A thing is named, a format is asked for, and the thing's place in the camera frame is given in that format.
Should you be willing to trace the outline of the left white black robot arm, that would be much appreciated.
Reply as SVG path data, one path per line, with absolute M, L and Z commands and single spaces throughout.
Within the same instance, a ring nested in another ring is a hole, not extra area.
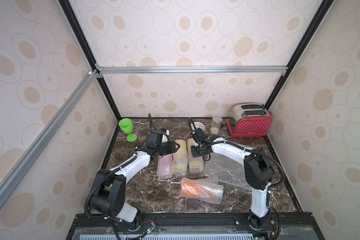
M 180 149 L 178 143 L 169 140 L 169 133 L 167 129 L 150 130 L 145 143 L 129 159 L 113 169 L 100 169 L 85 201 L 85 215 L 91 217 L 90 210 L 95 210 L 110 220 L 121 220 L 138 228 L 141 211 L 126 202 L 126 185 L 151 161 Z

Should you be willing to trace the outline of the clear bubble wrap sheet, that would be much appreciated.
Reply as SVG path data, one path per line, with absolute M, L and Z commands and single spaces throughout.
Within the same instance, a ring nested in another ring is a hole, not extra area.
M 217 177 L 219 182 L 243 189 L 245 192 L 251 191 L 251 186 L 246 181 L 245 168 L 221 154 L 211 154 L 211 159 L 205 161 L 203 175 Z

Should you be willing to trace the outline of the green wine glass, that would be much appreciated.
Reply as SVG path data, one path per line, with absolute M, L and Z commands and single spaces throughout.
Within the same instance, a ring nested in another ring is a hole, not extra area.
M 133 134 L 134 126 L 131 119 L 124 118 L 119 121 L 119 127 L 123 133 L 127 134 L 127 141 L 134 142 L 137 140 L 137 135 Z

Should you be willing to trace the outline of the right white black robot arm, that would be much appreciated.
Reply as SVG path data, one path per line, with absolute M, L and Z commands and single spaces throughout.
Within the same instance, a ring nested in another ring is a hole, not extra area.
M 254 230 L 262 229 L 270 220 L 271 190 L 286 179 L 282 166 L 262 148 L 244 148 L 217 135 L 207 136 L 200 128 L 193 130 L 191 136 L 195 142 L 191 147 L 194 158 L 216 153 L 243 165 L 246 181 L 252 189 L 249 222 Z

